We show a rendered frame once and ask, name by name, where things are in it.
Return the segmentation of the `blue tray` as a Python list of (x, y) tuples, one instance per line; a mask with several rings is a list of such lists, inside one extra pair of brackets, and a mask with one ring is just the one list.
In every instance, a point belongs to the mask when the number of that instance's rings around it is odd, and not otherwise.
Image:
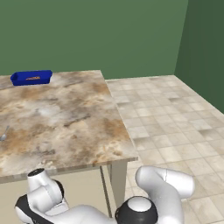
[(48, 84), (53, 75), (51, 70), (15, 72), (10, 80), (14, 86)]

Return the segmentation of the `silver spoon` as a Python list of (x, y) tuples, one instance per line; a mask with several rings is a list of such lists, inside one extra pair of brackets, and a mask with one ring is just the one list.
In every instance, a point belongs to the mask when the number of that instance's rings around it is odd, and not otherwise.
[(6, 129), (5, 129), (5, 132), (0, 136), (0, 142), (4, 141), (6, 139), (6, 137), (7, 137), (6, 133), (7, 133), (8, 129), (9, 129), (9, 127), (10, 126), (8, 125), (6, 127)]

